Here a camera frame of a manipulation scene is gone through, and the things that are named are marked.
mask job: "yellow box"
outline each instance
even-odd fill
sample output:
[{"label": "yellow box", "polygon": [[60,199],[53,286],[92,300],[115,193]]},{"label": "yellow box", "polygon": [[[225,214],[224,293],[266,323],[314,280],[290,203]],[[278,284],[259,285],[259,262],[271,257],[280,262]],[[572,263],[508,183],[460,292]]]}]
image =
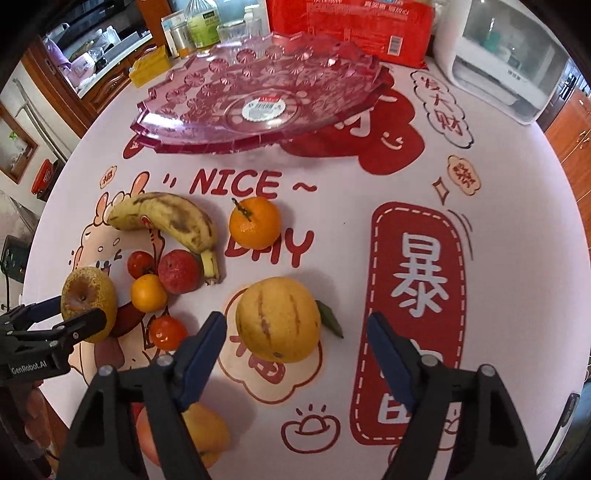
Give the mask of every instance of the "yellow box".
[{"label": "yellow box", "polygon": [[129,72],[129,78],[135,87],[139,88],[169,70],[170,67],[170,61],[166,55],[166,47],[162,46],[137,59]]}]

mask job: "pink plastic fruit tray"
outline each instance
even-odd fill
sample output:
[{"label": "pink plastic fruit tray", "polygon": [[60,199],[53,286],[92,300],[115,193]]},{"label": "pink plastic fruit tray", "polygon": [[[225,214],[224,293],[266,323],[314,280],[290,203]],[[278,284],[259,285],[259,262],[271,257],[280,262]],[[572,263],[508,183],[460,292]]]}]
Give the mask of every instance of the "pink plastic fruit tray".
[{"label": "pink plastic fruit tray", "polygon": [[131,125],[158,153],[233,153],[374,106],[388,81],[351,42],[299,33],[214,46],[150,88]]}]

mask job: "barcode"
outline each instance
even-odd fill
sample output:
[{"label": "barcode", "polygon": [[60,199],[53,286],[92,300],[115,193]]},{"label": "barcode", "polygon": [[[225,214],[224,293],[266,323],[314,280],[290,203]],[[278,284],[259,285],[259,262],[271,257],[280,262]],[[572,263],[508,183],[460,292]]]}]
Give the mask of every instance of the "barcode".
[{"label": "barcode", "polygon": [[402,37],[390,37],[390,46],[388,47],[388,55],[398,57],[400,50],[402,50]]},{"label": "barcode", "polygon": [[256,107],[263,110],[272,110],[277,105],[277,102],[258,102]]}]

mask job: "banana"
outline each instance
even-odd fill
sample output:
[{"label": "banana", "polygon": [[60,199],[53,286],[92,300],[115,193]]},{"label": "banana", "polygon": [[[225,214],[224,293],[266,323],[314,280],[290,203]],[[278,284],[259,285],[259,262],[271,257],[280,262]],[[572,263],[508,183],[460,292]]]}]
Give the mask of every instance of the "banana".
[{"label": "banana", "polygon": [[217,258],[212,250],[205,250],[201,253],[201,263],[203,264],[203,276],[207,285],[215,285],[220,281],[220,271],[217,266]]},{"label": "banana", "polygon": [[172,193],[141,193],[115,205],[107,222],[117,230],[157,228],[168,233],[191,252],[201,255],[208,285],[219,282],[217,259],[212,251],[217,243],[216,225],[189,200]]}]

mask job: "bottle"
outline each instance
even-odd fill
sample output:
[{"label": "bottle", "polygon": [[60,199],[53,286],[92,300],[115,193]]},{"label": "bottle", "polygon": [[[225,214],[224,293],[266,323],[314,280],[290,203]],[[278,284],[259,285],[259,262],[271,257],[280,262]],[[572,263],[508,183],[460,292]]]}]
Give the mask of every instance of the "bottle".
[{"label": "bottle", "polygon": [[220,16],[213,0],[190,0],[185,17],[197,48],[210,47],[220,41],[217,34]]}]

